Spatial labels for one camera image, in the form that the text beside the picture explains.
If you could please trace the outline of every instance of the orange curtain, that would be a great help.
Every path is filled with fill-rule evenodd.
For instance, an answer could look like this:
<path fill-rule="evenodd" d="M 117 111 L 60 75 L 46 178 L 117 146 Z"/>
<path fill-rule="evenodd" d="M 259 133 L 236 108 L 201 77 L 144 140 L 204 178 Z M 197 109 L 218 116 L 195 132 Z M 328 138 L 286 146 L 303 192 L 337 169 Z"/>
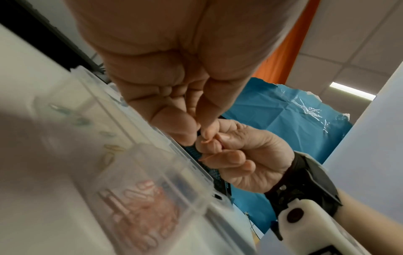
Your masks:
<path fill-rule="evenodd" d="M 320 0 L 310 0 L 282 44 L 266 59 L 252 77 L 269 83 L 285 84 L 305 39 Z"/>

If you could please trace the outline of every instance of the blue plastic sheet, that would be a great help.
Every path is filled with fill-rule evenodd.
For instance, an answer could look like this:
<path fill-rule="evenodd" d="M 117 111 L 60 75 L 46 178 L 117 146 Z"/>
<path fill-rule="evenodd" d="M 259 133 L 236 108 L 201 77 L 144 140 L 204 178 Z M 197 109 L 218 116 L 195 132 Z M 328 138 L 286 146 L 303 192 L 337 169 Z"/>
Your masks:
<path fill-rule="evenodd" d="M 348 117 L 312 94 L 285 85 L 251 78 L 234 105 L 223 116 L 283 138 L 293 150 L 323 163 L 351 129 Z M 263 194 L 232 187 L 234 203 L 265 233 L 274 211 Z"/>

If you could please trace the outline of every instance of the forearm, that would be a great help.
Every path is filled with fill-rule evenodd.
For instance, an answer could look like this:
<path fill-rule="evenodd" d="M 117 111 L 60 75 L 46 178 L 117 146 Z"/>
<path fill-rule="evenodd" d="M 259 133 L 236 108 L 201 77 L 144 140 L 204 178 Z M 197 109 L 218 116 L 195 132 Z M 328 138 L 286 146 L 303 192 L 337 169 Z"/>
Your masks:
<path fill-rule="evenodd" d="M 403 227 L 339 190 L 335 220 L 372 255 L 403 254 Z"/>

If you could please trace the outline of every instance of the black wrist strap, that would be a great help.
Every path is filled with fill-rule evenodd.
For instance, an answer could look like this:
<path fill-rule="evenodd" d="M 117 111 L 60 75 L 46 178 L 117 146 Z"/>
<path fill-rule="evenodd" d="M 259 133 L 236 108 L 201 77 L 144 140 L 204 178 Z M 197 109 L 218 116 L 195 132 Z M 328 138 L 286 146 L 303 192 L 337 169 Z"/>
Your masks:
<path fill-rule="evenodd" d="M 276 216 L 296 198 L 313 200 L 330 216 L 334 216 L 342 205 L 336 187 L 318 163 L 294 154 L 294 160 L 281 180 L 264 194 Z"/>

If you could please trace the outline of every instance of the fluorescent light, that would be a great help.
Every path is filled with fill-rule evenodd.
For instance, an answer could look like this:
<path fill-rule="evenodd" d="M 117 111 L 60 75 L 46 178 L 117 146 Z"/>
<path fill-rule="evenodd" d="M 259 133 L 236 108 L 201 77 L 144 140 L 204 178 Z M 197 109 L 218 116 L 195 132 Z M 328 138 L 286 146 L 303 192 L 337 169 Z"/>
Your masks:
<path fill-rule="evenodd" d="M 347 92 L 347 93 L 350 93 L 350 94 L 353 94 L 353 95 L 356 95 L 358 97 L 362 97 L 362 98 L 365 98 L 365 99 L 368 99 L 368 100 L 371 100 L 371 101 L 374 100 L 374 98 L 376 97 L 376 95 L 369 94 L 367 92 L 364 92 L 364 91 L 361 91 L 361 90 L 358 90 L 358 89 L 353 89 L 351 87 L 347 87 L 345 85 L 335 83 L 335 82 L 332 82 L 332 84 L 330 86 L 332 88 L 339 89 L 339 90 L 342 90 L 344 92 Z"/>

